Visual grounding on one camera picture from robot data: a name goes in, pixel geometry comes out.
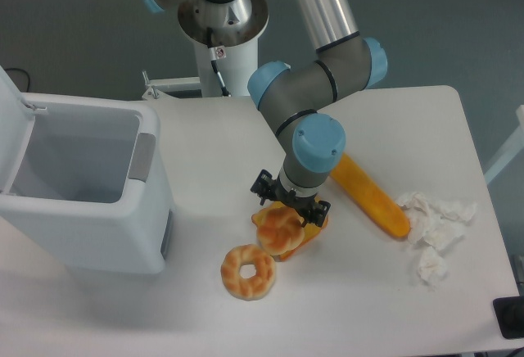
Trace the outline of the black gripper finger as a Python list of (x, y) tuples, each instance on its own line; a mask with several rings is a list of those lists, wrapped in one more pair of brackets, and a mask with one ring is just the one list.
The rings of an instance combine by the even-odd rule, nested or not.
[(262, 169), (257, 178), (251, 186), (253, 192), (259, 199), (260, 204), (263, 205), (266, 201), (277, 201), (277, 180), (273, 178), (271, 173)]
[(311, 201), (304, 208), (298, 210), (298, 214), (303, 219), (301, 224), (305, 227), (307, 224), (313, 224), (322, 227), (328, 217), (328, 211), (331, 204), (328, 201)]

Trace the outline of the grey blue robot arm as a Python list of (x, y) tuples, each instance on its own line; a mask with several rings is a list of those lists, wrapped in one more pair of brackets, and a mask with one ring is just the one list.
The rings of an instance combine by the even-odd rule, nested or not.
[(322, 225), (330, 205), (316, 196), (346, 143), (341, 125), (322, 109), (376, 84), (387, 72), (384, 49), (360, 35), (348, 1), (297, 0), (317, 55), (301, 70), (281, 61), (258, 64), (258, 39), (269, 21), (265, 0), (143, 1), (155, 13), (177, 11), (198, 69), (193, 78), (147, 79), (147, 89), (250, 97), (285, 153), (278, 176), (262, 171), (253, 193)]

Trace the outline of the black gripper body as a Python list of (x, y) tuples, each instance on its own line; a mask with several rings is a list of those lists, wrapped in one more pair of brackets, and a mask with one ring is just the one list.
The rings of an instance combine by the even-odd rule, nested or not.
[(293, 183), (283, 183), (280, 178), (275, 179), (272, 187), (274, 201), (281, 202), (297, 211), (317, 210), (319, 204), (315, 199), (318, 190), (319, 186), (313, 188), (299, 187)]

